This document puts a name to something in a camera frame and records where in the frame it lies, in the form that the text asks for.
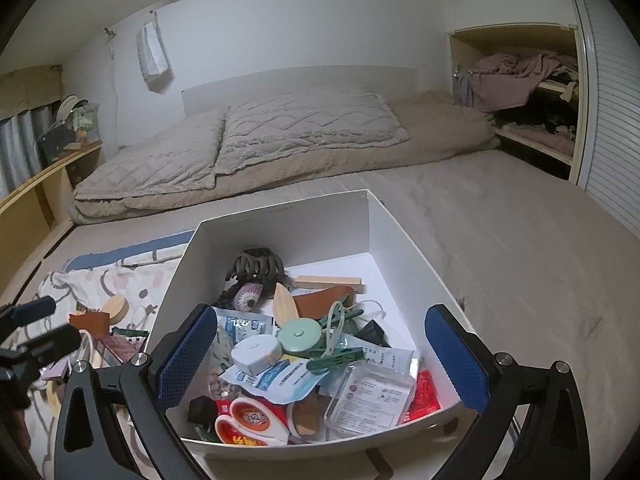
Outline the small black square cup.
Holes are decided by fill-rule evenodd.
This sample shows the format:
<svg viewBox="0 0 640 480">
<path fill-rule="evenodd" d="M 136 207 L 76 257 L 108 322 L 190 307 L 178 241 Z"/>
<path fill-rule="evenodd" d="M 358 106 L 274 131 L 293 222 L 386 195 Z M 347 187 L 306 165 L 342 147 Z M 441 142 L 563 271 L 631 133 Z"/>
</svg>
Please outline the small black square cup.
<svg viewBox="0 0 640 480">
<path fill-rule="evenodd" d="M 218 417 L 216 402 L 208 396 L 198 396 L 189 403 L 188 422 L 193 425 L 212 426 Z"/>
</svg>

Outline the white round tape measure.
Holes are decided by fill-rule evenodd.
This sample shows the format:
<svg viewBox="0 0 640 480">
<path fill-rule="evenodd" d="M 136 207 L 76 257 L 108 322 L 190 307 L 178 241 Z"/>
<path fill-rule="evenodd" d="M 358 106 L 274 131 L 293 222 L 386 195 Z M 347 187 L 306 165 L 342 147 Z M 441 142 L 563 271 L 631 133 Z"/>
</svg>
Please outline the white round tape measure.
<svg viewBox="0 0 640 480">
<path fill-rule="evenodd" d="M 276 365 L 281 356 L 282 348 L 278 338 L 266 334 L 245 338 L 231 350 L 234 365 L 250 376 L 257 376 Z"/>
</svg>

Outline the green clip with white loop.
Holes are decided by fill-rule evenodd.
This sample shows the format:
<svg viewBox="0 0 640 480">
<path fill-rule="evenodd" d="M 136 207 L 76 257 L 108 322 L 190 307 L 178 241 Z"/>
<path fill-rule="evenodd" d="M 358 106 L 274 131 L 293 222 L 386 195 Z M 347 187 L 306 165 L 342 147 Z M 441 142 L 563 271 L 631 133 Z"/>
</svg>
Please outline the green clip with white loop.
<svg viewBox="0 0 640 480">
<path fill-rule="evenodd" d="M 386 310 L 378 300 L 363 299 L 350 306 L 340 302 L 319 321 L 319 324 L 324 330 L 341 326 L 344 333 L 355 335 L 370 321 L 382 320 L 385 317 Z"/>
</svg>

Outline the red white round packet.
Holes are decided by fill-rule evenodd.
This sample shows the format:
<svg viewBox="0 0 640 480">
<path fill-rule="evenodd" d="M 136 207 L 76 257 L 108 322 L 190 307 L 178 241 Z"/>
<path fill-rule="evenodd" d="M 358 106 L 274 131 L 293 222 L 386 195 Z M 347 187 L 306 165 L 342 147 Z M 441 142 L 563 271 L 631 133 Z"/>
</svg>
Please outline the red white round packet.
<svg viewBox="0 0 640 480">
<path fill-rule="evenodd" d="M 240 396 L 216 418 L 216 435 L 222 443 L 239 446 L 285 446 L 290 430 L 266 404 Z"/>
</svg>

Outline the clear plastic case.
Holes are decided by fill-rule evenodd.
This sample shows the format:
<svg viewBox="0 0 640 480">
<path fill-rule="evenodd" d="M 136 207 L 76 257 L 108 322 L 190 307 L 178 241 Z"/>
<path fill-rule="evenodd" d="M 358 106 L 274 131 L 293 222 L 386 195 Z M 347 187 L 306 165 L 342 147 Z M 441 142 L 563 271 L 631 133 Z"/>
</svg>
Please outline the clear plastic case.
<svg viewBox="0 0 640 480">
<path fill-rule="evenodd" d="M 367 362 L 346 368 L 332 396 L 324 422 L 342 437 L 363 437 L 402 423 L 416 393 L 409 374 Z"/>
</svg>

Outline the blue white wipe packet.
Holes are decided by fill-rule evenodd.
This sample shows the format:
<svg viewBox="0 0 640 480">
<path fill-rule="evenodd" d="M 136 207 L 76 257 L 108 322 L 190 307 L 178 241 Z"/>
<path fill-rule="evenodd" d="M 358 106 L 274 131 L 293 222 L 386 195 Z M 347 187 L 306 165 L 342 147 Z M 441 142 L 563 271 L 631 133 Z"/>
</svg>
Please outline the blue white wipe packet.
<svg viewBox="0 0 640 480">
<path fill-rule="evenodd" d="M 240 387 L 250 396 L 259 396 L 272 404 L 286 405 L 304 400 L 329 375 L 327 370 L 320 374 L 311 373 L 307 370 L 307 363 L 306 359 L 282 359 L 257 376 L 250 376 L 232 365 L 221 374 L 220 379 Z"/>
</svg>

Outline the leaf shaped wooden piece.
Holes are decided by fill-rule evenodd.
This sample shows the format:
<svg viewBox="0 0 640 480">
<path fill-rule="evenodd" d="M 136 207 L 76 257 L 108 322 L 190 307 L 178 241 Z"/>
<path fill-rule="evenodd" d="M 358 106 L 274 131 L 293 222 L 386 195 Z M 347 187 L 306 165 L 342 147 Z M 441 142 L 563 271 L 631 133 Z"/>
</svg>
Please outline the leaf shaped wooden piece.
<svg viewBox="0 0 640 480">
<path fill-rule="evenodd" d="M 276 284 L 272 300 L 272 315 L 279 328 L 299 319 L 299 313 L 290 291 L 281 283 Z"/>
</svg>

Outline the green round tape measure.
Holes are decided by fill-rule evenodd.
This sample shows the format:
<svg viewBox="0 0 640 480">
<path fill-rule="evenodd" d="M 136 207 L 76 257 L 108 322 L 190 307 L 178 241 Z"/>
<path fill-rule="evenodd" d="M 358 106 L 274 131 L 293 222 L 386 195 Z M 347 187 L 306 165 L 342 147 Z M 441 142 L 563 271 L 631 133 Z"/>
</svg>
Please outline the green round tape measure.
<svg viewBox="0 0 640 480">
<path fill-rule="evenodd" d="M 282 351 L 290 356 L 306 356 L 316 350 L 322 341 L 321 325 L 312 318 L 296 318 L 277 333 Z"/>
</svg>

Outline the black hair claw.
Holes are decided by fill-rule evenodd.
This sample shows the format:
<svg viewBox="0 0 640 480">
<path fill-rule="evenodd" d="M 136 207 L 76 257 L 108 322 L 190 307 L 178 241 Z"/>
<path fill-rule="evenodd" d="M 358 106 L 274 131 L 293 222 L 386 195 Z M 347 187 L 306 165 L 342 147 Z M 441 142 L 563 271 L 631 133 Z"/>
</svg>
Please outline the black hair claw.
<svg viewBox="0 0 640 480">
<path fill-rule="evenodd" d="M 226 273 L 226 281 L 262 283 L 264 286 L 283 283 L 286 273 L 282 259 L 267 247 L 244 249 Z"/>
</svg>

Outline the wooden stick block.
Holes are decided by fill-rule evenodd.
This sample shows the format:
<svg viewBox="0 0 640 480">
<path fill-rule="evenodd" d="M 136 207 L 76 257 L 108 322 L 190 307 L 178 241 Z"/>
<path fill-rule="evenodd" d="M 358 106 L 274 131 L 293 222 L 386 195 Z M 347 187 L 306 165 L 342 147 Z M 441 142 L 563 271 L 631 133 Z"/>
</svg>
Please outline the wooden stick block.
<svg viewBox="0 0 640 480">
<path fill-rule="evenodd" d="M 351 287 L 357 294 L 363 294 L 366 288 L 361 278 L 352 278 L 351 276 L 299 275 L 293 278 L 293 285 L 296 288 L 304 289 L 325 289 L 332 286 L 347 286 Z"/>
</svg>

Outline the brown leather piece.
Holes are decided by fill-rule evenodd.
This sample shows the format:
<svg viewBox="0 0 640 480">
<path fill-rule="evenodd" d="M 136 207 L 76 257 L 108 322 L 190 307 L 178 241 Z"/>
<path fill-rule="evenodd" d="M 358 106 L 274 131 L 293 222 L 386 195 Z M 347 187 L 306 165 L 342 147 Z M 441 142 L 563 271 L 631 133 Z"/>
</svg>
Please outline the brown leather piece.
<svg viewBox="0 0 640 480">
<path fill-rule="evenodd" d="M 294 296 L 294 300 L 301 318 L 313 318 L 319 321 L 329 313 L 330 307 L 335 301 L 345 297 L 347 297 L 345 304 L 349 307 L 352 300 L 355 299 L 355 292 L 351 287 L 332 286 L 316 292 Z"/>
</svg>

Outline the white shoe box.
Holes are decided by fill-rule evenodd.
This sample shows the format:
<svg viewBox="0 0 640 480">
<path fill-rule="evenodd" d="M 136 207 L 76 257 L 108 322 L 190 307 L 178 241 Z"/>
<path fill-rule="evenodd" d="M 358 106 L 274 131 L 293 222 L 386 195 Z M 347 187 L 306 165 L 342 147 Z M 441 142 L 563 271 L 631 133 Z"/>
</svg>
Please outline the white shoe box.
<svg viewBox="0 0 640 480">
<path fill-rule="evenodd" d="M 201 305 L 210 319 L 172 360 L 158 397 L 192 453 L 355 453 L 413 439 L 463 411 L 424 324 L 462 310 L 367 191 L 203 221 L 149 346 Z"/>
</svg>

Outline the left grey quilted pillow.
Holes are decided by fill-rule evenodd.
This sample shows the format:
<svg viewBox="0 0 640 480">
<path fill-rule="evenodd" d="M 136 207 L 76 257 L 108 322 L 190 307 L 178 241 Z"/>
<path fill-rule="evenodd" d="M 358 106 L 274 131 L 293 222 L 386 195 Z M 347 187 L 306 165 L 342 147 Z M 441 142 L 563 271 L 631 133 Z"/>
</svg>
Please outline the left grey quilted pillow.
<svg viewBox="0 0 640 480">
<path fill-rule="evenodd" d="M 124 148 L 76 188 L 78 200 L 124 200 L 211 190 L 226 118 L 196 114 Z"/>
</svg>

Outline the pile of clothes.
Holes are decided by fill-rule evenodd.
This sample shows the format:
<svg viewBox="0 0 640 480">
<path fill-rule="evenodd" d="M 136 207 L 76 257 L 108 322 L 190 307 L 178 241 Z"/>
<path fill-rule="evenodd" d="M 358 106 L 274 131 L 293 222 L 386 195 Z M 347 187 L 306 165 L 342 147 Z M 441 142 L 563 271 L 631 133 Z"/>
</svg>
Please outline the pile of clothes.
<svg viewBox="0 0 640 480">
<path fill-rule="evenodd" d="M 578 126 L 579 73 L 570 55 L 496 53 L 454 73 L 458 104 L 484 114 L 497 128 L 543 128 L 573 139 Z"/>
</svg>

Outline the right grey quilted pillow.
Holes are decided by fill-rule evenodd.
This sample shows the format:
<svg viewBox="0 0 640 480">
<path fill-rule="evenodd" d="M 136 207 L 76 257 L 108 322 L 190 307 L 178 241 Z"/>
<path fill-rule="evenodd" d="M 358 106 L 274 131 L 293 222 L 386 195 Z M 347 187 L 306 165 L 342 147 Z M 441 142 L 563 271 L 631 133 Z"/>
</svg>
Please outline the right grey quilted pillow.
<svg viewBox="0 0 640 480">
<path fill-rule="evenodd" d="M 361 86 L 303 88 L 230 106 L 215 171 L 226 176 L 322 148 L 389 148 L 408 140 L 378 92 Z"/>
</svg>

